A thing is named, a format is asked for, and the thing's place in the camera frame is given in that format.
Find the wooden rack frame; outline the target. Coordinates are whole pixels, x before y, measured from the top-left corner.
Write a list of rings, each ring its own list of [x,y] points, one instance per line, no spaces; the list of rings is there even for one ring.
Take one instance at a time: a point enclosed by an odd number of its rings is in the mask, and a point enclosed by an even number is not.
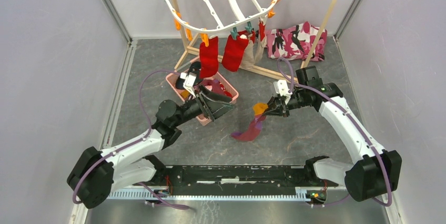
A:
[[[270,0],[261,5],[258,0],[227,0],[235,19],[225,24],[210,0],[202,0],[204,11],[216,25],[213,28],[196,27],[188,23],[179,11],[177,0],[164,0],[172,14],[176,30],[180,32],[184,53],[178,61],[181,65],[188,55],[195,55],[201,62],[201,78],[218,74],[219,66],[235,72],[243,69],[266,77],[278,79],[280,74],[259,67],[265,49],[276,59],[301,59],[306,67],[311,61],[323,61],[328,33],[326,25],[337,3],[331,0],[322,24],[318,27],[303,23],[289,29],[267,30],[266,22],[274,17],[280,0]]]

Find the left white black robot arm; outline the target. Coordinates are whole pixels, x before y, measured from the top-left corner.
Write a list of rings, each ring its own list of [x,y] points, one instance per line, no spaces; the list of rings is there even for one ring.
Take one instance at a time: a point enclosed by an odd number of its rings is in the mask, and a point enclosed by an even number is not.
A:
[[[153,186],[165,180],[165,171],[149,155],[171,146],[181,135],[178,126],[203,115],[212,121],[234,109],[230,97],[199,87],[195,98],[182,105],[167,99],[158,105],[155,123],[140,135],[105,149],[91,146],[80,155],[67,177],[72,201],[87,209],[100,205],[114,191],[140,182]]]

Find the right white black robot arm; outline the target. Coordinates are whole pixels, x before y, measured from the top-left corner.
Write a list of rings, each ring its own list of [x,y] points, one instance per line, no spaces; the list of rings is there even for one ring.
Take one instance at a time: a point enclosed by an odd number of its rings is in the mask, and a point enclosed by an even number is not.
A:
[[[288,117],[290,111],[312,107],[335,130],[346,147],[351,163],[335,161],[328,156],[308,159],[304,180],[317,186],[324,180],[344,186],[357,202],[373,199],[389,207],[397,190],[402,157],[396,150],[386,150],[365,129],[350,109],[340,88],[323,83],[314,66],[296,71],[298,82],[280,79],[273,83],[273,96],[265,116]]]

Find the beige sock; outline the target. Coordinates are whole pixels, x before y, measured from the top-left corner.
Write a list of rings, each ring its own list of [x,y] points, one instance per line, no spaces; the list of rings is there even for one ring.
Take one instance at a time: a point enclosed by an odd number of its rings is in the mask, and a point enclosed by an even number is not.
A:
[[[265,35],[265,23],[263,21],[259,22],[259,33],[258,33],[258,40],[257,40],[257,49],[254,54],[254,64],[260,62],[265,46],[267,44],[267,39]]]

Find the red sock with white pompom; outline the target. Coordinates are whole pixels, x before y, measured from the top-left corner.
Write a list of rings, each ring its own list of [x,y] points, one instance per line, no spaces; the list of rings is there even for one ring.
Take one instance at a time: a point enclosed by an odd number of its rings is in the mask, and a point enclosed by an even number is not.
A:
[[[236,72],[242,61],[245,49],[249,44],[249,33],[239,32],[236,39],[231,35],[228,36],[221,64],[231,72]]]

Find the black sock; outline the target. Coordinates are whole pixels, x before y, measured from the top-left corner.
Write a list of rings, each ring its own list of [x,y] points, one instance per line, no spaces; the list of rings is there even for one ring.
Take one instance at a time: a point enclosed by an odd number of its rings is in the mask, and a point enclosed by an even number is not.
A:
[[[184,83],[187,82],[187,86],[197,86],[203,79],[200,78],[201,62],[191,63],[187,72],[183,72],[177,78],[175,82],[175,88],[179,90],[185,90]]]

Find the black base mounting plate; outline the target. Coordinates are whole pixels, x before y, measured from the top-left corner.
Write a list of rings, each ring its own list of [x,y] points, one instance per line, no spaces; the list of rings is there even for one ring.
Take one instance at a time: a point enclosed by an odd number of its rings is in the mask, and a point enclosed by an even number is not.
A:
[[[337,186],[313,177],[303,166],[289,165],[173,165],[145,185],[168,188],[171,196],[291,196],[297,187]]]

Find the maroon purple sock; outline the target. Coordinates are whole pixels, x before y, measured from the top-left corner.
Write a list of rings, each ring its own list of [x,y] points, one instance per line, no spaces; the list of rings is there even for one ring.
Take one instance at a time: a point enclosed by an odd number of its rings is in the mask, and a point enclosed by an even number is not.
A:
[[[227,91],[225,86],[217,79],[204,79],[200,84],[211,92],[233,98],[233,95]]]
[[[268,108],[266,103],[257,103],[253,106],[254,119],[250,122],[248,129],[244,132],[234,132],[231,137],[237,141],[254,141],[262,131],[262,123],[266,119],[264,112]]]

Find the pink camouflage cloth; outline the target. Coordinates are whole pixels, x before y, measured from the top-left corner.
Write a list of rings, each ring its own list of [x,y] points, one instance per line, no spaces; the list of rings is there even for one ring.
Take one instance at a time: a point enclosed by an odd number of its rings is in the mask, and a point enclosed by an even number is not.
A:
[[[304,22],[286,29],[266,29],[266,47],[271,59],[306,60],[309,55],[319,27]]]

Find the white round clip hanger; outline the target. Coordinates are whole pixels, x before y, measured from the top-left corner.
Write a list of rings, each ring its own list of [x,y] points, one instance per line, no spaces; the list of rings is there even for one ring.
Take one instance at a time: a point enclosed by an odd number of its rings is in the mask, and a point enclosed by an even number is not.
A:
[[[192,40],[194,34],[208,45],[210,38],[245,29],[251,32],[256,21],[274,16],[280,0],[164,0],[181,37]]]

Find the plain red sock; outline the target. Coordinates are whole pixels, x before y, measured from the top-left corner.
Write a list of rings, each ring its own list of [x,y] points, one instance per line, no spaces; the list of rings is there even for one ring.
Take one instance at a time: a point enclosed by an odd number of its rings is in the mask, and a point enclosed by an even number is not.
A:
[[[215,75],[218,71],[218,41],[214,36],[208,39],[208,46],[202,42],[199,47],[199,59],[201,63],[200,78],[208,78]]]

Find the pink perforated plastic basket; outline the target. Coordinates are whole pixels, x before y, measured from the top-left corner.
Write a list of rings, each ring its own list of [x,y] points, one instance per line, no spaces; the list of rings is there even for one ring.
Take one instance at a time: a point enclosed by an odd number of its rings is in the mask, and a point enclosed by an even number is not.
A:
[[[172,73],[168,74],[165,77],[167,83],[173,89],[175,94],[180,98],[181,103],[184,103],[187,98],[186,95],[189,95],[189,92],[183,89],[176,88],[177,79],[178,76]],[[216,93],[218,94],[224,94],[228,96],[231,99],[230,103],[232,104],[236,103],[236,100],[239,96],[238,91],[219,72],[217,72],[212,77],[205,78],[205,80],[203,80],[200,84],[204,85],[209,91],[216,91]]]

